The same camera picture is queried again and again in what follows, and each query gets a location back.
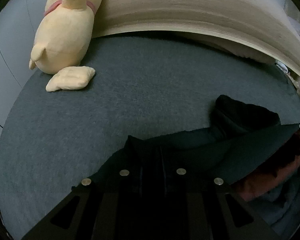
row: black fabric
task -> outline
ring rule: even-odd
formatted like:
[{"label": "black fabric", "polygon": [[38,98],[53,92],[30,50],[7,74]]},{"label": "black fabric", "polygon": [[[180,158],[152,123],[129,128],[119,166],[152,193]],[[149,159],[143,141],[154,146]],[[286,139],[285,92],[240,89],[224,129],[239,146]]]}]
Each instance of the black fabric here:
[{"label": "black fabric", "polygon": [[[182,152],[182,155],[187,155],[188,151],[186,150]],[[121,190],[120,192],[123,193],[122,195],[124,195],[124,200],[119,204],[119,206],[123,205],[124,211],[120,210],[120,208],[118,209],[117,219],[120,220],[120,223],[117,225],[118,227],[124,227],[124,231],[126,233],[124,235],[130,236],[131,239],[154,239],[154,236],[158,235],[162,236],[163,239],[179,239],[179,237],[175,236],[176,228],[187,228],[190,221],[185,219],[187,218],[186,199],[184,199],[185,195],[174,193],[179,192],[180,190],[186,190],[186,192],[206,193],[206,190],[212,182],[212,178],[209,179],[209,177],[205,176],[205,174],[202,172],[193,173],[191,167],[186,167],[187,172],[185,176],[179,176],[176,173],[176,170],[180,167],[185,168],[185,166],[184,163],[176,156],[175,149],[165,146],[162,147],[154,140],[141,140],[129,136],[124,148],[114,155],[116,155],[117,159],[112,159],[111,163],[113,164],[116,162],[118,165],[117,169],[113,169],[113,165],[108,166],[109,163],[106,162],[101,167],[99,172],[90,178],[96,182],[97,187],[102,192],[107,192],[108,189],[103,188],[104,186],[101,186],[100,188],[100,184],[102,184],[100,177],[105,178],[107,176],[113,176],[113,174],[116,174],[117,176],[113,176],[114,180],[121,179],[122,184],[128,185],[129,188],[118,187],[118,189],[120,188]],[[122,160],[126,158],[128,158],[132,163],[138,163],[139,169],[130,171],[127,178],[120,178],[120,176],[118,176],[119,170],[126,169],[126,165],[128,165],[128,163],[125,161],[122,162]],[[139,197],[141,196],[143,199],[141,200],[139,197],[136,198],[135,195],[133,196],[133,194],[129,195],[131,192],[134,194],[137,193],[135,195]],[[179,201],[168,201],[168,199],[171,200],[171,196],[179,196]],[[132,201],[137,203],[137,205],[131,204],[131,199],[133,199]],[[148,209],[143,208],[140,210],[140,202],[143,202],[146,207],[151,208],[151,211],[153,212],[148,212]],[[218,207],[218,203],[216,202],[215,204],[216,205],[213,203],[214,208],[212,212],[215,212],[216,208]],[[119,235],[118,238],[121,239],[122,232],[120,231],[121,228],[118,227],[118,231],[116,232],[117,235]],[[165,235],[164,232],[169,232],[170,228],[174,229],[173,232],[171,232],[169,235]]]},{"label": "black fabric", "polygon": [[280,124],[279,115],[262,106],[245,104],[226,95],[216,100],[211,113],[211,123],[225,138]]},{"label": "black fabric", "polygon": [[[129,160],[137,159],[146,173],[151,174],[147,180],[151,185],[148,191],[162,191],[164,185],[159,178],[164,171],[157,167],[151,173],[147,167],[161,162],[158,147],[163,146],[170,149],[164,152],[167,159],[174,160],[180,167],[209,178],[220,177],[232,184],[269,159],[300,127],[299,124],[280,125],[276,113],[224,95],[216,100],[211,124],[209,128],[145,141],[129,136],[126,150],[116,152],[91,178],[100,182],[107,172],[129,169]],[[135,155],[127,156],[131,149]],[[300,168],[284,183],[251,201],[251,206],[282,239],[288,239],[300,223]]]},{"label": "black fabric", "polygon": [[296,156],[300,156],[300,129],[275,154],[260,165],[259,170],[263,173],[272,173],[277,177],[277,171],[293,162]]}]

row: dark cloth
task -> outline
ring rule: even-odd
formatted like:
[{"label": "dark cloth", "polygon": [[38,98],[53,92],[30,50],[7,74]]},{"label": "dark cloth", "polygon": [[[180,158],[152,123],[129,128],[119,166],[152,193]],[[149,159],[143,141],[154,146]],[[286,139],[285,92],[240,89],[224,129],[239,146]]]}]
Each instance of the dark cloth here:
[{"label": "dark cloth", "polygon": [[300,156],[300,129],[258,168],[277,177],[277,171],[292,163],[296,156]]},{"label": "dark cloth", "polygon": [[[243,117],[247,109],[254,117],[251,124],[247,117]],[[247,105],[224,95],[216,100],[211,124],[209,128],[145,141],[130,136],[125,148],[132,147],[135,155],[127,156],[124,149],[116,152],[92,179],[101,181],[107,172],[113,170],[135,169],[135,165],[131,167],[130,164],[132,158],[137,158],[144,167],[152,166],[160,156],[157,147],[164,146],[170,149],[165,153],[167,159],[173,159],[186,170],[209,178],[220,177],[233,184],[269,160],[300,129],[299,124],[280,125],[278,115],[266,108]],[[281,185],[250,203],[282,239],[288,239],[300,223],[300,168]],[[290,219],[293,219],[293,227],[287,226],[291,224]]]}]

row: white wall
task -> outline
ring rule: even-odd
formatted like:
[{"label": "white wall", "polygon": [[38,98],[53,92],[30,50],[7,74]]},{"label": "white wall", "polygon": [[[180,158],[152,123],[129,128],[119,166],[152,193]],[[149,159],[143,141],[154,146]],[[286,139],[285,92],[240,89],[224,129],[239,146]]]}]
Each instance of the white wall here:
[{"label": "white wall", "polygon": [[46,0],[10,0],[0,12],[0,126],[34,73],[30,53]]}]

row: cream plush bunny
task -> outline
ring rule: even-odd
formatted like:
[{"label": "cream plush bunny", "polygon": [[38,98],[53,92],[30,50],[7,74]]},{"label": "cream plush bunny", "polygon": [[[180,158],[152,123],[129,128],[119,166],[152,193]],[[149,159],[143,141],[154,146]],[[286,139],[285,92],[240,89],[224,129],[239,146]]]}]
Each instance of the cream plush bunny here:
[{"label": "cream plush bunny", "polygon": [[31,51],[29,68],[55,74],[47,91],[81,89],[95,70],[79,67],[87,52],[101,0],[47,0]]}]

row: silver screw head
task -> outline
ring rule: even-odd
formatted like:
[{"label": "silver screw head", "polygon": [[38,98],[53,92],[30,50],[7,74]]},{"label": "silver screw head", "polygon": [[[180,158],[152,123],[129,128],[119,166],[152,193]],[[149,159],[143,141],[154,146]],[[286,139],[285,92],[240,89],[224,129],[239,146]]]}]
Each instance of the silver screw head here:
[{"label": "silver screw head", "polygon": [[183,168],[179,168],[179,169],[177,169],[177,173],[179,175],[185,175],[187,173],[187,171],[185,169],[183,169]]},{"label": "silver screw head", "polygon": [[81,180],[81,184],[84,186],[89,186],[91,184],[91,179],[89,178],[83,179]]},{"label": "silver screw head", "polygon": [[119,174],[121,175],[121,176],[128,176],[129,175],[129,171],[128,170],[121,170],[120,172],[119,172]]},{"label": "silver screw head", "polygon": [[222,185],[223,184],[223,179],[221,179],[221,178],[215,178],[213,181],[217,185]]}]

